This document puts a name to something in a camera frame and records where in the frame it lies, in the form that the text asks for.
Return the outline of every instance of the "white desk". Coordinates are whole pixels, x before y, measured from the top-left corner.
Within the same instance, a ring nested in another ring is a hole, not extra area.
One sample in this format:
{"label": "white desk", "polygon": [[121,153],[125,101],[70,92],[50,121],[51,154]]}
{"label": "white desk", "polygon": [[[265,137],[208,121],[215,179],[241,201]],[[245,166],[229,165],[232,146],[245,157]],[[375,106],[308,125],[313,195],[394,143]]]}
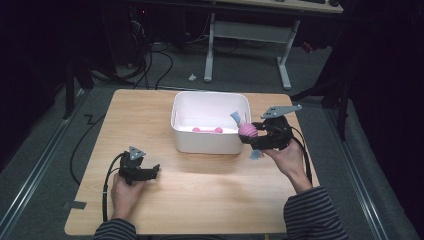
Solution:
{"label": "white desk", "polygon": [[[322,13],[342,13],[341,6],[332,7],[328,2],[325,4],[310,3],[299,0],[285,0],[277,2],[275,0],[216,0],[222,3],[248,4],[261,7],[286,8],[299,11],[314,11]],[[235,38],[241,40],[254,40],[273,43],[285,43],[285,48],[281,57],[277,57],[277,65],[280,71],[281,81],[285,90],[291,89],[290,79],[286,69],[286,61],[289,56],[290,49],[296,37],[300,21],[294,21],[291,28],[281,28],[274,26],[244,24],[227,21],[215,21],[215,13],[211,14],[209,29],[209,48],[206,56],[205,76],[206,82],[212,81],[213,73],[213,42],[215,37]]]}

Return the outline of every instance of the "person's left hand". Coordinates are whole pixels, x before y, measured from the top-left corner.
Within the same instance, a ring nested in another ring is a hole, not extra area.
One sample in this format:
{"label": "person's left hand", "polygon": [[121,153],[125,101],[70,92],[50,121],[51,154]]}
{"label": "person's left hand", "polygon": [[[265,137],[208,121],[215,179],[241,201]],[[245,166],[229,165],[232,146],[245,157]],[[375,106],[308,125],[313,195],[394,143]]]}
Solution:
{"label": "person's left hand", "polygon": [[133,182],[130,186],[125,178],[116,173],[113,177],[112,201],[115,209],[112,219],[121,218],[128,221],[140,197],[141,190],[146,182]]}

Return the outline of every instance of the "dark background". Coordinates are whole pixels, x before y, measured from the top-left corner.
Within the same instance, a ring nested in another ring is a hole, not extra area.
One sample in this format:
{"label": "dark background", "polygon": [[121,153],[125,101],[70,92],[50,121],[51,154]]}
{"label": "dark background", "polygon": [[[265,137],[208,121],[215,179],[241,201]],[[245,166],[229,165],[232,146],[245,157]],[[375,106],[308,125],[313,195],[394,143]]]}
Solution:
{"label": "dark background", "polygon": [[[372,22],[350,26],[342,35],[336,25],[301,24],[295,46],[308,42],[320,48],[340,40],[324,70],[342,80],[350,76],[349,97],[371,148],[407,216],[424,237],[424,197],[420,194],[424,190],[424,130],[420,113],[424,97],[423,1],[342,1],[342,6],[344,14],[370,17]],[[204,23],[206,16],[168,13],[163,21],[152,21],[156,37],[180,46],[186,40],[184,32],[196,35],[203,28],[198,23]],[[105,25],[98,6],[87,2],[1,3],[1,169],[31,126],[54,104],[70,59],[84,56],[112,72],[114,65],[122,64],[125,58],[131,62],[134,56],[123,54],[127,49],[117,50],[111,37],[117,34],[116,28],[110,24]],[[122,39],[130,42],[125,36]],[[328,75],[323,76],[317,85],[328,80]]]}

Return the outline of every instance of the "wooden table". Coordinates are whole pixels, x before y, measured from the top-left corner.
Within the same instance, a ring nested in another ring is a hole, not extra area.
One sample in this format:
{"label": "wooden table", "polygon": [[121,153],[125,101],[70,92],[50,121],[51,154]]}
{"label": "wooden table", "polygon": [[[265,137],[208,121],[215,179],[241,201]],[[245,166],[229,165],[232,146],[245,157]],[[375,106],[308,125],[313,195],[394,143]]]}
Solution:
{"label": "wooden table", "polygon": [[[112,160],[129,146],[147,153],[142,167],[161,165],[157,180],[142,192],[131,222],[138,234],[283,233],[283,206],[295,194],[269,157],[250,160],[244,145],[238,155],[188,154],[176,150],[171,111],[176,91],[118,90],[99,133],[65,231],[93,235],[102,223],[102,188]],[[252,121],[269,106],[292,105],[283,94],[243,93]],[[286,115],[300,130],[295,113]],[[312,167],[314,185],[319,185]],[[110,178],[109,190],[112,187]],[[113,213],[108,194],[109,217]]]}

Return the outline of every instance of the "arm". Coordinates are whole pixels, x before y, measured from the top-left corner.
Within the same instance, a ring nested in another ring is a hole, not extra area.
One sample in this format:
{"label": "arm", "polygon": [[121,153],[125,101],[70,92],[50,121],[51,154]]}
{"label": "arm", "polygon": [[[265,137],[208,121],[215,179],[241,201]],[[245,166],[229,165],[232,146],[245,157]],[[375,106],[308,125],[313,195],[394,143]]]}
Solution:
{"label": "arm", "polygon": [[313,188],[303,169],[300,146],[291,140],[281,151],[263,150],[286,175],[297,195],[284,206],[289,239],[348,239],[330,196],[323,187]]}
{"label": "arm", "polygon": [[140,197],[145,182],[126,184],[125,179],[114,175],[112,187],[112,202],[114,213],[111,220],[102,223],[96,230],[93,239],[136,239],[136,229],[129,222],[132,211]]}

